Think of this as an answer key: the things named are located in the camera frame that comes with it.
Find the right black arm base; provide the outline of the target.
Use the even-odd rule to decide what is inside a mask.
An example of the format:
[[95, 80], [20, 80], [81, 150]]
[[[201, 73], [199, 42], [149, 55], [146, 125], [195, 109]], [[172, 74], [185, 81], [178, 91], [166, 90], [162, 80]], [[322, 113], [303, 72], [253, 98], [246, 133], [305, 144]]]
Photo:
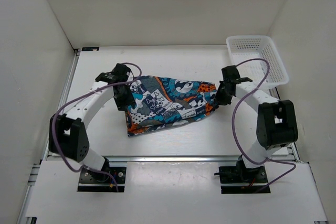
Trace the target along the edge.
[[270, 186], [265, 166], [247, 168], [243, 155], [235, 166], [220, 166], [214, 176], [218, 176], [221, 194], [269, 194]]

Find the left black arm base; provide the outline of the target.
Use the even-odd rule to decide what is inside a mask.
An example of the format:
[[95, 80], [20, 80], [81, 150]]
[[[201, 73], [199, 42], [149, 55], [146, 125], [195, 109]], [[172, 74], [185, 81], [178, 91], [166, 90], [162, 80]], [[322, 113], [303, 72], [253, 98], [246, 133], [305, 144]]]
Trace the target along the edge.
[[77, 191], [90, 193], [123, 193], [125, 190], [127, 167], [109, 164], [104, 171], [109, 173], [113, 179], [109, 175], [96, 173], [84, 168], [79, 175]]

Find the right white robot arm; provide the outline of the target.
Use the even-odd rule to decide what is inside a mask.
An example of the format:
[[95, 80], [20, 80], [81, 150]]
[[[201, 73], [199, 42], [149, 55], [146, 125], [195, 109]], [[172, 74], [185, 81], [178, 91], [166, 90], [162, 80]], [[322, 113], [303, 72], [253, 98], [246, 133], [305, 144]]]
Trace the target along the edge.
[[294, 104], [290, 100], [279, 100], [260, 90], [248, 77], [241, 77], [235, 65], [222, 68], [215, 101], [219, 105], [229, 105], [232, 98], [239, 98], [237, 105], [245, 102], [257, 113], [256, 140], [244, 151], [235, 133], [235, 115], [232, 115], [232, 130], [235, 142], [241, 152], [242, 165], [236, 168], [236, 177], [247, 182], [255, 175], [254, 168], [261, 167], [279, 149], [298, 139], [298, 129]]

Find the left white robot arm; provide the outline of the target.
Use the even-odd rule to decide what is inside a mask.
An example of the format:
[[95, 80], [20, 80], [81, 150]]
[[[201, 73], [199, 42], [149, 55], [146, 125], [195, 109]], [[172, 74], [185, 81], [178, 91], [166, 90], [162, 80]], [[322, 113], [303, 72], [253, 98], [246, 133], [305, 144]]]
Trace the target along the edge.
[[110, 72], [102, 72], [96, 78], [90, 92], [68, 103], [50, 119], [49, 151], [58, 154], [68, 165], [67, 159], [76, 161], [92, 171], [98, 182], [110, 176], [108, 161], [90, 148], [87, 128], [94, 116], [111, 99], [119, 111], [135, 107], [130, 90], [131, 69], [126, 63], [118, 63]]

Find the colourful patterned shorts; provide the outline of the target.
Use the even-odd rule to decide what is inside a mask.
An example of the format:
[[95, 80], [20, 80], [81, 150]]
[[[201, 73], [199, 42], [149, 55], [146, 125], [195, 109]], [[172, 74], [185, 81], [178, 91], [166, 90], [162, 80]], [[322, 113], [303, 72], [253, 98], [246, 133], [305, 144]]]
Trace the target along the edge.
[[197, 122], [219, 107], [211, 82], [142, 76], [130, 90], [136, 105], [125, 112], [129, 137]]

